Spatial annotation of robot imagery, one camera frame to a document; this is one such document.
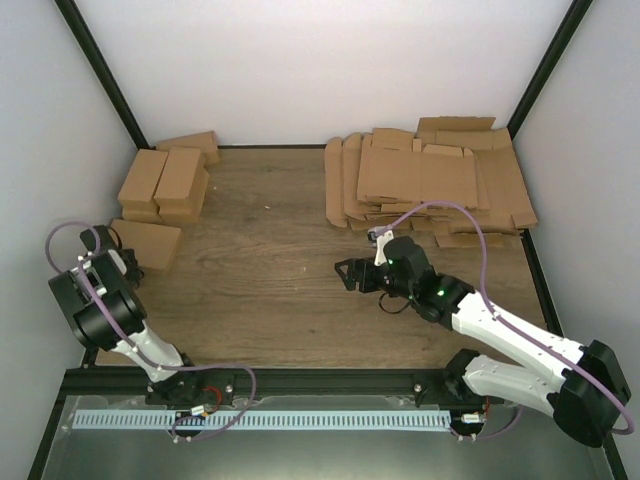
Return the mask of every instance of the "black frame bar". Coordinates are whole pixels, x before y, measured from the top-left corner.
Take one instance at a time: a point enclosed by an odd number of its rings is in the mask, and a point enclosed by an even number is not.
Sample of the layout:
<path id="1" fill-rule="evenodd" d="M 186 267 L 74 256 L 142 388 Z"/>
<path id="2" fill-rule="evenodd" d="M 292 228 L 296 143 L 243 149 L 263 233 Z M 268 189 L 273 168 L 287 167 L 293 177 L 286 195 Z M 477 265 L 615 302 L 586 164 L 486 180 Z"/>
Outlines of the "black frame bar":
<path id="1" fill-rule="evenodd" d="M 593 0 L 574 0 L 567 10 L 556 34 L 536 69 L 527 89 L 516 107 L 507 128 L 515 138 L 522 127 L 529 111 L 535 104 L 540 92 L 551 76 L 560 57 L 569 44 L 573 34 L 580 25 Z M 114 108 L 131 135 L 138 148 L 149 148 L 149 145 L 129 108 L 109 66 L 102 56 L 88 26 L 74 0 L 55 0 L 60 12 L 67 21 L 76 40 L 82 48 L 87 60 L 93 67 L 100 83 L 104 87 Z M 253 148 L 324 148 L 324 145 L 264 145 Z M 550 332 L 562 335 L 558 315 L 553 306 L 551 294 L 544 278 L 540 261 L 536 254 L 531 233 L 526 230 L 522 234 L 527 262 L 531 270 L 536 293 L 542 312 Z M 97 350 L 87 350 L 83 358 L 83 368 L 68 370 L 54 404 L 49 423 L 44 432 L 40 448 L 29 474 L 30 480 L 41 478 L 46 465 L 51 443 L 62 413 L 64 401 L 68 395 L 145 395 L 147 377 L 137 367 L 100 367 L 95 365 Z M 413 389 L 416 381 L 427 382 L 429 375 L 437 375 L 433 370 L 352 370 L 352 369 L 258 369 L 260 390 L 263 395 L 323 393 L 323 394 L 366 394 L 375 390 L 377 394 L 404 394 Z M 248 388 L 243 372 L 236 372 L 238 394 Z M 605 440 L 604 450 L 616 480 L 627 480 L 615 442 L 609 436 Z"/>

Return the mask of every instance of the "stacked cardboard boxes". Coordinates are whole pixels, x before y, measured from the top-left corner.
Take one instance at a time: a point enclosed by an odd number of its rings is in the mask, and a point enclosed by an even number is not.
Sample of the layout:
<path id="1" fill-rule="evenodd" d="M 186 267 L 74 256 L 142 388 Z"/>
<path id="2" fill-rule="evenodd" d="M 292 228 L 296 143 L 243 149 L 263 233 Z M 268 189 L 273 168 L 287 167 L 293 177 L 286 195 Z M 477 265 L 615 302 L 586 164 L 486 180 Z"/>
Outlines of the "stacked cardboard boxes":
<path id="1" fill-rule="evenodd" d="M 122 218 L 111 227 L 146 270 L 169 269 L 182 239 L 180 227 L 198 221 L 210 175 L 219 162 L 214 132 L 165 140 L 140 150 L 118 194 Z"/>
<path id="2" fill-rule="evenodd" d="M 421 118 L 417 131 L 375 128 L 332 139 L 325 150 L 327 218 L 354 229 L 386 225 L 425 202 L 452 202 L 478 221 L 490 245 L 537 224 L 506 129 L 484 117 Z M 478 244 L 471 221 L 446 205 L 410 220 L 441 247 Z"/>

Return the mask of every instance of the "wooden tabletop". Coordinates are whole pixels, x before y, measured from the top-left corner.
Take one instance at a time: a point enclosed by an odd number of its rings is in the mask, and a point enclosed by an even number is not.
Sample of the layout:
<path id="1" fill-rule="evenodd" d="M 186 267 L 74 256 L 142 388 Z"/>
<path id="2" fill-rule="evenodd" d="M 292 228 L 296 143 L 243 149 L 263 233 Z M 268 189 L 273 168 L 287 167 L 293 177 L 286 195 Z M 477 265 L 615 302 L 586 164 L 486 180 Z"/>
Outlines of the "wooden tabletop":
<path id="1" fill-rule="evenodd" d="M 229 149 L 209 167 L 202 217 L 185 229 L 165 275 L 137 291 L 149 326 L 198 363 L 255 367 L 443 367 L 461 348 L 503 358 L 413 310 L 382 312 L 376 293 L 347 292 L 334 263 L 372 256 L 364 232 L 324 216 L 321 149 Z M 479 249 L 438 249 L 427 233 L 407 232 L 436 270 L 477 285 Z M 494 302 L 544 325 L 524 252 L 489 250 Z M 390 300 L 389 308 L 401 305 Z M 127 359 L 101 352 L 98 364 Z"/>

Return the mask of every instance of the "purple cable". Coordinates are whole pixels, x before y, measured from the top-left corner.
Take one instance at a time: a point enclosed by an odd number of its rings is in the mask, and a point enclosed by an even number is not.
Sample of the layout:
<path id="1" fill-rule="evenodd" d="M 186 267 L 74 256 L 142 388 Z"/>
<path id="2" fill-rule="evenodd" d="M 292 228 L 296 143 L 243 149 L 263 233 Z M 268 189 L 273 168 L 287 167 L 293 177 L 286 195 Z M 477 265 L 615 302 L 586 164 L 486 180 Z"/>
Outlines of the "purple cable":
<path id="1" fill-rule="evenodd" d="M 523 413 L 524 413 L 524 407 L 522 405 L 518 406 L 518 411 L 516 412 L 516 416 L 513 417 L 513 419 L 505 427 L 501 428 L 497 432 L 490 433 L 489 435 L 483 435 L 482 437 L 476 437 L 474 442 L 478 442 L 480 440 L 493 440 L 494 438 L 499 437 L 500 435 L 507 433 L 509 430 L 513 429 L 513 427 L 516 426 L 516 424 L 520 421 L 520 418 L 522 418 L 522 414 Z M 451 435 L 453 435 L 454 437 L 465 438 L 464 435 L 460 435 L 458 432 L 456 432 L 451 427 L 449 427 L 449 431 L 451 432 Z"/>
<path id="2" fill-rule="evenodd" d="M 384 229 L 377 232 L 376 236 L 379 237 L 383 233 L 388 232 L 389 230 L 393 230 L 397 225 L 400 224 L 400 222 L 403 222 L 404 220 L 409 218 L 411 215 L 416 213 L 418 210 L 435 206 L 435 205 L 446 206 L 446 207 L 455 208 L 456 210 L 460 210 L 471 221 L 471 223 L 473 224 L 473 227 L 476 229 L 476 232 L 480 240 L 480 247 L 482 248 L 482 269 L 480 270 L 480 295 L 482 296 L 482 301 L 487 306 L 487 309 L 489 310 L 489 312 L 491 312 L 491 315 L 493 316 L 493 318 L 498 322 L 500 322 L 502 325 L 504 325 L 506 328 L 511 330 L 512 332 L 520 335 L 522 338 L 524 338 L 528 342 L 534 344 L 536 347 L 538 347 L 542 351 L 548 353 L 556 360 L 564 363 L 567 367 L 577 372 L 579 375 L 585 378 L 589 383 L 591 383 L 591 385 L 596 387 L 605 397 L 607 397 L 607 399 L 611 403 L 615 405 L 615 407 L 618 409 L 620 414 L 624 417 L 625 421 L 627 422 L 627 428 L 625 429 L 613 428 L 611 429 L 611 431 L 617 435 L 631 435 L 636 429 L 636 422 L 631 416 L 631 412 L 622 404 L 622 402 L 620 402 L 620 400 L 616 398 L 616 396 L 613 393 L 609 391 L 607 387 L 605 387 L 602 384 L 602 382 L 600 382 L 597 378 L 595 378 L 593 375 L 591 375 L 589 372 L 584 370 L 579 365 L 576 365 L 571 360 L 565 358 L 561 354 L 554 352 L 551 348 L 547 347 L 544 343 L 539 342 L 538 340 L 533 338 L 531 335 L 520 330 L 518 327 L 511 325 L 507 320 L 505 320 L 502 317 L 502 315 L 500 315 L 500 313 L 496 312 L 495 308 L 493 308 L 493 304 L 491 303 L 491 300 L 489 300 L 489 296 L 487 295 L 487 288 L 485 283 L 486 276 L 487 276 L 487 243 L 484 240 L 484 235 L 482 234 L 482 229 L 480 228 L 480 225 L 478 224 L 476 219 L 473 218 L 473 215 L 467 212 L 467 210 L 465 210 L 463 207 L 453 202 L 423 203 L 421 205 L 418 205 L 415 208 L 412 208 L 407 213 L 405 213 L 400 218 L 398 218 L 395 222 L 387 225 Z"/>
<path id="3" fill-rule="evenodd" d="M 60 269 L 58 269 L 58 267 L 56 266 L 56 264 L 53 262 L 53 259 L 51 258 L 51 252 L 50 250 L 50 246 L 51 246 L 51 239 L 53 238 L 53 235 L 55 235 L 55 233 L 67 226 L 70 225 L 79 225 L 82 227 L 86 227 L 89 230 L 91 230 L 91 233 L 93 233 L 93 236 L 95 237 L 96 240 L 96 248 L 95 248 L 95 252 L 100 251 L 100 237 L 98 236 L 98 232 L 96 232 L 96 230 L 89 224 L 84 223 L 84 222 L 78 222 L 78 221 L 72 221 L 72 222 L 65 222 L 62 223 L 60 225 L 58 225 L 57 227 L 55 227 L 51 233 L 49 233 L 49 236 L 47 237 L 47 241 L 45 244 L 45 254 L 47 256 L 47 260 L 49 261 L 49 264 L 51 265 L 51 267 L 56 270 L 58 273 L 62 273 L 60 271 Z M 235 425 L 243 416 L 245 413 L 247 413 L 247 410 L 249 410 L 249 407 L 251 406 L 251 404 L 253 403 L 253 400 L 255 399 L 256 396 L 256 387 L 257 387 L 257 381 L 256 381 L 256 375 L 254 373 L 254 371 L 249 368 L 246 365 L 242 365 L 242 364 L 234 364 L 234 363 L 223 363 L 223 364 L 211 364 L 211 365 L 197 365 L 197 366 L 193 366 L 193 367 L 177 367 L 177 366 L 172 366 L 172 365 L 160 365 L 156 362 L 154 362 L 153 360 L 151 360 L 149 357 L 147 357 L 139 348 L 138 346 L 135 344 L 135 342 L 133 340 L 131 340 L 126 333 L 124 333 L 124 331 L 122 330 L 122 328 L 120 327 L 120 325 L 118 325 L 118 322 L 115 320 L 115 318 L 113 318 L 113 316 L 111 315 L 111 312 L 109 311 L 109 309 L 107 308 L 107 306 L 104 304 L 104 302 L 102 301 L 102 299 L 100 298 L 100 296 L 98 295 L 98 293 L 96 292 L 95 288 L 93 287 L 93 285 L 91 285 L 91 282 L 89 281 L 89 278 L 87 277 L 87 274 L 84 271 L 83 268 L 83 264 L 86 260 L 80 260 L 78 262 L 78 277 L 80 278 L 80 280 L 82 281 L 85 290 L 89 293 L 89 296 L 91 297 L 91 299 L 93 300 L 93 302 L 98 306 L 98 309 L 100 310 L 100 312 L 102 313 L 102 315 L 104 315 L 104 317 L 107 319 L 107 322 L 109 322 L 109 325 L 111 326 L 111 328 L 113 328 L 113 330 L 116 332 L 116 334 L 122 339 L 124 340 L 127 345 L 129 345 L 137 354 L 138 356 L 142 359 L 143 362 L 145 362 L 146 364 L 148 364 L 149 366 L 151 366 L 152 368 L 156 368 L 156 369 L 161 369 L 161 370 L 169 370 L 169 371 L 175 371 L 175 372 L 198 372 L 198 371 L 202 371 L 202 370 L 213 370 L 213 369 L 233 369 L 233 368 L 239 368 L 242 369 L 244 371 L 246 371 L 249 376 L 251 377 L 251 393 L 249 395 L 249 400 L 247 401 L 247 405 L 245 407 L 243 407 L 238 414 L 232 418 L 227 424 L 225 424 L 224 426 L 220 427 L 218 430 L 207 434 L 207 435 L 200 435 L 197 437 L 198 440 L 204 440 L 205 438 L 210 438 L 213 437 L 215 435 L 219 435 L 223 432 L 225 432 L 226 430 L 228 430 L 229 428 L 231 428 L 233 425 Z M 174 423 L 171 432 L 174 435 L 174 438 L 178 438 L 175 435 L 175 429 L 176 427 L 179 425 L 180 420 L 178 420 L 177 422 Z"/>
<path id="4" fill-rule="evenodd" d="M 49 265 L 51 265 L 51 268 L 53 268 L 56 271 L 56 273 L 62 273 L 62 270 L 60 270 L 58 268 L 56 263 L 53 261 L 53 258 L 51 257 L 51 240 L 53 239 L 53 236 L 56 233 L 58 233 L 58 230 L 62 230 L 63 228 L 70 227 L 72 225 L 77 226 L 77 227 L 88 228 L 89 230 L 91 230 L 91 233 L 93 233 L 93 236 L 96 239 L 95 251 L 96 252 L 100 251 L 100 236 L 98 235 L 98 232 L 96 232 L 96 229 L 93 228 L 91 225 L 89 225 L 86 222 L 80 222 L 80 221 L 77 221 L 77 220 L 72 220 L 70 222 L 61 223 L 60 225 L 55 227 L 53 230 L 51 230 L 51 232 L 47 236 L 47 239 L 44 242 L 44 254 L 47 257 L 47 262 L 49 262 Z"/>

